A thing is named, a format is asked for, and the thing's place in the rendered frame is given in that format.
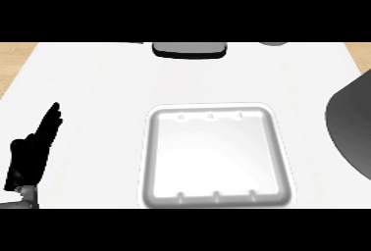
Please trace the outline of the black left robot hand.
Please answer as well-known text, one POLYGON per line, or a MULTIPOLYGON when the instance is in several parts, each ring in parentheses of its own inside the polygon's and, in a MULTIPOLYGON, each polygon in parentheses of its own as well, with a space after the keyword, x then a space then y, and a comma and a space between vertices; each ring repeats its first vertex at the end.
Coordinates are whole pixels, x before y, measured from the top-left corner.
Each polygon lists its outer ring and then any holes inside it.
POLYGON ((14 191, 24 185, 36 186, 60 125, 58 103, 54 102, 41 118, 36 131, 10 143, 11 158, 4 182, 5 191, 14 191))

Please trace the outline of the white tray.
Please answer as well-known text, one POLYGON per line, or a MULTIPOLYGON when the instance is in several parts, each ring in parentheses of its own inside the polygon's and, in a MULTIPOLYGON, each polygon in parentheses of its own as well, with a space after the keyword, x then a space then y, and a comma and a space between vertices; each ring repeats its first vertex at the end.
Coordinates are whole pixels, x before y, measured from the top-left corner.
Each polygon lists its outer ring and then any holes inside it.
POLYGON ((265 105, 187 104, 152 109, 137 201, 147 209, 290 206, 292 178, 265 105))

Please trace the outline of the grey black-rimmed appliance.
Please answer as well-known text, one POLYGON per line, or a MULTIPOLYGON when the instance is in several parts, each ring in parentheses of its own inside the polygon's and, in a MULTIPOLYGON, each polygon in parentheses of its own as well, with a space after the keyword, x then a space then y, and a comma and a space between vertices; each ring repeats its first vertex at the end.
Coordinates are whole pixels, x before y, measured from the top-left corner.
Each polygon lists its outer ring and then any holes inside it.
POLYGON ((153 42, 152 52, 172 59, 218 59, 225 55, 225 42, 153 42))

